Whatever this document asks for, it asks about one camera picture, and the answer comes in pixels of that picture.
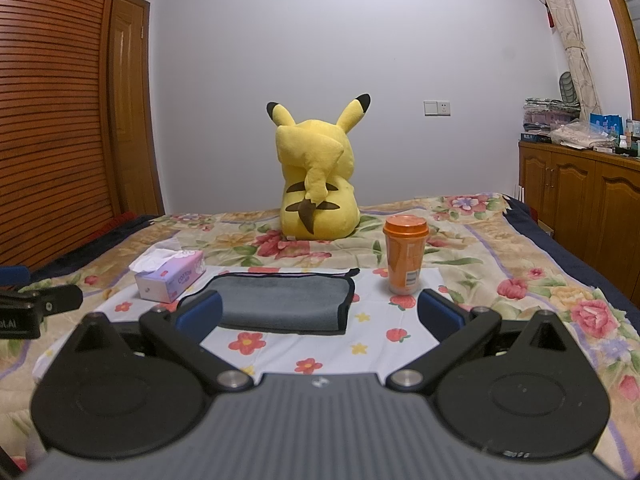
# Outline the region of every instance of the power outlet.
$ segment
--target power outlet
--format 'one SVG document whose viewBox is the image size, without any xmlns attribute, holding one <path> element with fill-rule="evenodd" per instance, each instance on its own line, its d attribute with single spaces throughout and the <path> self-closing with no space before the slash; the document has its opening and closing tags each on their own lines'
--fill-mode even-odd
<svg viewBox="0 0 640 480">
<path fill-rule="evenodd" d="M 438 101 L 438 115 L 451 115 L 450 105 L 449 101 Z"/>
</svg>

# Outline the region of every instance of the curtain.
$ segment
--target curtain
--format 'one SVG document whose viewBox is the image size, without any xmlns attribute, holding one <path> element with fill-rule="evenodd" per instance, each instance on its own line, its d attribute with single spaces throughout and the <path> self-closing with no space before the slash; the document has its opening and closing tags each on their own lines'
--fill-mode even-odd
<svg viewBox="0 0 640 480">
<path fill-rule="evenodd" d="M 546 0 L 546 4 L 549 6 L 566 51 L 569 70 L 582 107 L 580 118 L 588 121 L 591 113 L 600 113 L 600 103 L 591 78 L 574 0 Z"/>
</svg>

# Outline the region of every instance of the yellow plush toy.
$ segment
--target yellow plush toy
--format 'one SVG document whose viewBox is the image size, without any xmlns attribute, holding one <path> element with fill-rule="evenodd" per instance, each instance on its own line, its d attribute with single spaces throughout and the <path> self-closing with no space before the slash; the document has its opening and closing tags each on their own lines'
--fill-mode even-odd
<svg viewBox="0 0 640 480">
<path fill-rule="evenodd" d="M 278 127 L 276 148 L 285 181 L 280 222 L 286 237 L 336 240 L 358 225 L 360 211 L 349 184 L 353 151 L 347 134 L 370 102 L 369 94 L 355 98 L 335 124 L 315 119 L 296 124 L 284 106 L 267 105 Z"/>
</svg>

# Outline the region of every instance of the gray gripper base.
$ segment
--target gray gripper base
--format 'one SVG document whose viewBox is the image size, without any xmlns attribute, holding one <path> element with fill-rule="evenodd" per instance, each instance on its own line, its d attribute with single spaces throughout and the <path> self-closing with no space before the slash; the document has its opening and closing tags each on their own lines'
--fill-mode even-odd
<svg viewBox="0 0 640 480">
<path fill-rule="evenodd" d="M 254 390 L 218 397 L 191 433 L 161 450 L 119 462 L 94 462 L 54 450 L 24 478 L 614 480 L 618 477 L 587 454 L 555 463 L 517 462 L 482 454 L 449 434 L 423 398 L 389 391 L 374 374 L 268 374 Z"/>
</svg>

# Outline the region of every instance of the door frame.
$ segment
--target door frame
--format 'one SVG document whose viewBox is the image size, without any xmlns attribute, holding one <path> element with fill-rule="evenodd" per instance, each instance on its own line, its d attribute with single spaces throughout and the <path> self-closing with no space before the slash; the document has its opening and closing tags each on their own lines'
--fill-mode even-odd
<svg viewBox="0 0 640 480">
<path fill-rule="evenodd" d="M 631 95 L 631 115 L 640 120 L 640 50 L 626 0 L 609 0 L 618 26 Z"/>
<path fill-rule="evenodd" d="M 147 156 L 149 158 L 151 168 L 151 178 L 154 185 L 154 196 L 156 204 L 158 206 L 158 212 L 164 214 L 164 203 L 162 202 L 162 192 L 160 190 L 160 179 L 158 177 L 158 165 L 156 163 L 156 149 L 154 146 L 154 134 L 151 121 L 151 98 L 149 94 L 149 9 L 151 4 L 146 0 L 127 0 L 128 2 L 140 6 L 143 8 L 142 17 L 142 31 L 144 37 L 142 38 L 142 93 L 143 93 L 143 112 L 145 115 L 145 129 L 146 129 L 146 146 Z M 111 13 L 111 21 L 115 20 L 116 5 L 118 0 L 113 0 L 113 12 Z M 124 192 L 120 179 L 120 163 L 118 160 L 118 141 L 116 138 L 116 110 L 115 110 L 115 89 L 113 85 L 113 43 L 114 43 L 114 30 L 113 25 L 110 27 L 110 40 L 109 40 L 109 55 L 108 55 L 108 91 L 109 91 L 109 118 L 110 118 L 110 138 L 111 138 L 111 156 L 115 161 L 116 166 L 116 187 L 118 189 L 118 200 L 120 202 L 120 209 L 125 210 L 124 207 Z"/>
</svg>

